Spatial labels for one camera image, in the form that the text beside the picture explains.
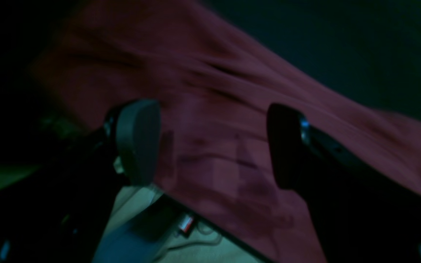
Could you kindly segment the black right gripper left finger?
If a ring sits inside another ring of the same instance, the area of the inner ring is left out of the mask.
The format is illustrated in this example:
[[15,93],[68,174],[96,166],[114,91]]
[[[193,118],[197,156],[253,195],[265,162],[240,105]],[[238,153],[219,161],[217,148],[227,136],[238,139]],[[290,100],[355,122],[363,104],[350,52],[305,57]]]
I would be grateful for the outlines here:
[[157,100],[115,107],[103,127],[0,190],[0,263],[90,263],[124,186],[153,181]]

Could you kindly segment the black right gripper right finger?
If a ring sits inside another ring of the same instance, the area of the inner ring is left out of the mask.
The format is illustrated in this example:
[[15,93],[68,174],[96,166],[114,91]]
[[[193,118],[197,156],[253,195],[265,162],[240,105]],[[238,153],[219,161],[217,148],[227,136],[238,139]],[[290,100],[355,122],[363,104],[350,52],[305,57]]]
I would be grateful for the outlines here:
[[267,135],[277,186],[307,203],[330,263],[421,263],[421,196],[273,103]]

